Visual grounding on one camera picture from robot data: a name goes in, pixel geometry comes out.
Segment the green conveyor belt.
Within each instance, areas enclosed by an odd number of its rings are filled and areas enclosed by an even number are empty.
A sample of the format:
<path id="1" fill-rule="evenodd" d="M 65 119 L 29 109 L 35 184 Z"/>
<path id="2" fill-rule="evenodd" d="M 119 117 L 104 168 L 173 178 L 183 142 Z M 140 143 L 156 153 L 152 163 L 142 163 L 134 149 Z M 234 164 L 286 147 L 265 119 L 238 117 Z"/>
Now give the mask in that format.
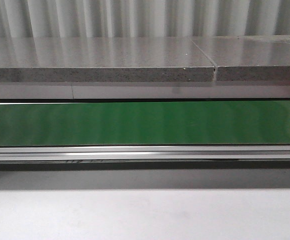
<path id="1" fill-rule="evenodd" d="M 290 144 L 290 100 L 0 104 L 0 147 Z"/>

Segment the grey right counter slab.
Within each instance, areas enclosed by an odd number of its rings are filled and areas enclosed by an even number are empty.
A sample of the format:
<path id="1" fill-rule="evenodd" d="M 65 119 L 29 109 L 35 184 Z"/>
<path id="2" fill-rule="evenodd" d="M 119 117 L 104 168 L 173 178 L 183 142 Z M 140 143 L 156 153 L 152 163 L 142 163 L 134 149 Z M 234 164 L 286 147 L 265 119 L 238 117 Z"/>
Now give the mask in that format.
<path id="1" fill-rule="evenodd" d="M 290 36 L 192 37 L 211 60 L 217 82 L 290 83 Z"/>

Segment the grey stone counter slab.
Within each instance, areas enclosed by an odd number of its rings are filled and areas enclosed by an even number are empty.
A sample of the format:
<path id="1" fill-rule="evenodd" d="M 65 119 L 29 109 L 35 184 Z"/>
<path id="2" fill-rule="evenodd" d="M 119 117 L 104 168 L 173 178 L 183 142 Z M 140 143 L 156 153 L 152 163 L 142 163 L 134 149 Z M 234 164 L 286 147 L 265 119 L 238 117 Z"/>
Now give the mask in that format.
<path id="1" fill-rule="evenodd" d="M 0 83 L 211 82 L 187 37 L 0 37 Z"/>

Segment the grey pleated curtain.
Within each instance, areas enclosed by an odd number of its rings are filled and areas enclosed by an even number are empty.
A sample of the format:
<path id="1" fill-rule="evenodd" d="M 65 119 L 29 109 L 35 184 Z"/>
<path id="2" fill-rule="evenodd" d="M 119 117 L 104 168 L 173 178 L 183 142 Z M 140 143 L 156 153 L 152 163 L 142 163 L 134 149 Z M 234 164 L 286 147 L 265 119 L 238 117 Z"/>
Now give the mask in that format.
<path id="1" fill-rule="evenodd" d="M 0 0 L 0 37 L 290 35 L 290 0 Z"/>

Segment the aluminium conveyor frame rail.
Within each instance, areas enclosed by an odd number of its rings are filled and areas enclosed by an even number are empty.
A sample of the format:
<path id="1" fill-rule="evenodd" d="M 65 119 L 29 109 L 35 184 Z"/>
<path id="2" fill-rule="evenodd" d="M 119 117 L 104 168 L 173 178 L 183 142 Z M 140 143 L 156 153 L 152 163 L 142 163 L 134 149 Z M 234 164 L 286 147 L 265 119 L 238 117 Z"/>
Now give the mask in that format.
<path id="1" fill-rule="evenodd" d="M 0 147 L 0 164 L 290 161 L 290 144 Z"/>

